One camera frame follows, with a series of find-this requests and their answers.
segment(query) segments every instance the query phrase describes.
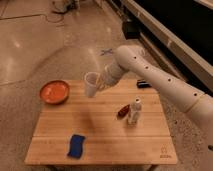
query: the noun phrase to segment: floor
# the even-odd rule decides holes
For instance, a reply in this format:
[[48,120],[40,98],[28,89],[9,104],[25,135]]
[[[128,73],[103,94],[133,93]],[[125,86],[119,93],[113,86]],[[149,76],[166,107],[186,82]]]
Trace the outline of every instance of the floor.
[[[38,92],[54,79],[83,79],[101,71],[113,59],[112,51],[125,40],[119,17],[104,2],[81,1],[80,10],[64,16],[51,14],[49,0],[0,1],[0,171],[48,171],[24,165],[41,111]],[[149,52],[146,58],[157,65]],[[125,78],[138,78],[128,73]],[[156,171],[194,171],[199,167],[202,134],[161,97],[179,162]],[[73,171],[142,171],[142,166],[61,167]]]

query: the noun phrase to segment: paper cup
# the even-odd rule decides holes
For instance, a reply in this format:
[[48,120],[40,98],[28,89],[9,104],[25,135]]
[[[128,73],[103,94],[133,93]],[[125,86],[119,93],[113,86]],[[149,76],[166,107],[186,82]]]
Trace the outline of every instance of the paper cup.
[[97,92],[96,81],[99,77],[99,73],[97,72],[88,72],[84,76],[85,83],[85,95],[89,98],[94,97]]

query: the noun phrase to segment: tabletop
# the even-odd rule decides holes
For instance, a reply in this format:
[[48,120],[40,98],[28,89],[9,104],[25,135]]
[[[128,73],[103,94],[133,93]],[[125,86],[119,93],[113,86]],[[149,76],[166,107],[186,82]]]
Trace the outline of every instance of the tabletop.
[[[138,89],[137,80],[121,80],[115,87],[84,95],[84,82],[66,80],[68,100],[43,104],[25,159],[28,165],[176,164],[177,156],[159,95],[153,88]],[[117,112],[141,98],[142,112],[136,125]],[[67,156],[70,138],[86,137],[80,159]]]

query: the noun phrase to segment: logo on table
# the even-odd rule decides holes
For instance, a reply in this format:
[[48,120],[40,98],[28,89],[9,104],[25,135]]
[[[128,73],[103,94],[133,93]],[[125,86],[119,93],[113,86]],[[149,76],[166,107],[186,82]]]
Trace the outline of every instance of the logo on table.
[[171,155],[167,154],[167,148],[166,147],[162,147],[161,148],[161,155],[160,158],[172,158]]

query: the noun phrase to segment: white bottle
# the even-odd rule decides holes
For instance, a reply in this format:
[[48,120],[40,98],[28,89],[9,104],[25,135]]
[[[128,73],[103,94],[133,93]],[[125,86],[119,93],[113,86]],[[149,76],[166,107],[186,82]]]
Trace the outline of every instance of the white bottle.
[[141,113],[141,99],[136,98],[134,102],[130,104],[130,111],[128,113],[127,123],[136,124]]

